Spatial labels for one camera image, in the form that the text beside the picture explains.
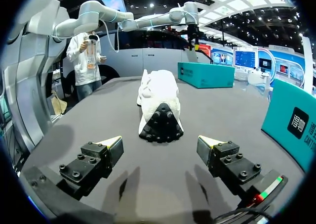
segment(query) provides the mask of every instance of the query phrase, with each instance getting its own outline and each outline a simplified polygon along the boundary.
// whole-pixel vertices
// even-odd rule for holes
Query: ceiling
[[[71,18],[77,18],[79,6],[86,0],[61,0]],[[290,0],[123,0],[126,11],[135,19],[166,13],[171,8],[195,1],[199,7],[200,30],[205,38],[236,45],[281,45],[303,53],[300,34],[310,34],[306,20]]]

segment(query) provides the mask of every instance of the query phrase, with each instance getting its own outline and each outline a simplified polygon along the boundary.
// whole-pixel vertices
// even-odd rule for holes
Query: display screen
[[[227,65],[232,65],[233,64],[233,57],[227,55]]]
[[[259,58],[259,67],[271,70],[272,61],[269,59]]]
[[[284,65],[280,65],[280,72],[288,74],[288,67]]]
[[[250,51],[236,51],[235,65],[254,68],[256,64],[256,53]]]
[[[221,54],[221,64],[226,64],[227,63],[227,55],[226,54]]]
[[[221,61],[221,54],[220,53],[214,53],[213,54],[213,61],[214,61],[214,63],[220,63],[220,61]]]

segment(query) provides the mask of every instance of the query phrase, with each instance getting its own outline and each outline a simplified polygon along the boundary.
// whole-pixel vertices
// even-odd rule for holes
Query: cable
[[[215,224],[223,223],[223,222],[219,222],[219,220],[227,218],[227,217],[229,217],[231,215],[240,214],[240,213],[252,213],[252,214],[261,215],[261,216],[264,216],[265,218],[267,218],[269,221],[272,221],[272,219],[273,219],[272,216],[270,216],[269,214],[267,214],[267,213],[265,213],[265,212],[263,212],[263,211],[261,211],[259,209],[256,209],[256,208],[240,208],[240,209],[236,209],[236,210],[233,210],[231,212],[228,212],[228,213],[225,213],[223,215],[220,215],[220,216],[216,217],[213,220],[213,222]]]
[[[117,40],[118,40],[118,50],[116,51],[115,48],[113,47],[113,44],[111,42],[111,39],[110,39],[110,34],[109,34],[109,29],[108,29],[108,26],[107,24],[105,23],[104,20],[100,20],[104,26],[105,26],[105,30],[107,31],[107,36],[108,36],[108,40],[109,40],[109,43],[110,43],[110,46],[111,48],[113,49],[114,52],[118,53],[119,52],[119,26],[118,26],[118,30],[117,30]]]

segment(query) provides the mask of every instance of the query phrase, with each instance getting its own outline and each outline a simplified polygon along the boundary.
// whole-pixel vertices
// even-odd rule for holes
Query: robotic arm
[[[166,14],[149,15],[134,20],[131,12],[120,12],[90,0],[81,5],[78,19],[68,19],[54,28],[54,36],[60,39],[70,38],[82,32],[93,31],[98,27],[99,20],[120,23],[125,32],[144,27],[172,24],[179,25],[182,19],[189,26],[189,40],[198,37],[198,7],[194,2],[186,2],[183,7],[171,9]]]

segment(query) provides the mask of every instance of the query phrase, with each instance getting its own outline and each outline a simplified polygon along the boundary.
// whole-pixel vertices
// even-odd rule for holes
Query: gray tabletop
[[[58,173],[59,165],[74,160],[84,143],[121,135],[125,153],[109,178],[102,179],[81,202],[116,214],[117,223],[191,224],[233,210],[240,201],[219,178],[211,176],[197,155],[197,138],[204,135],[232,140],[250,161],[262,164],[264,175],[271,169],[286,175],[289,182],[273,202],[275,211],[289,200],[304,174],[260,130],[267,98],[238,82],[230,89],[198,90],[178,81],[184,135],[179,141],[157,144],[138,137],[139,85],[140,78],[115,79],[84,99],[43,138],[24,170],[48,165]]]

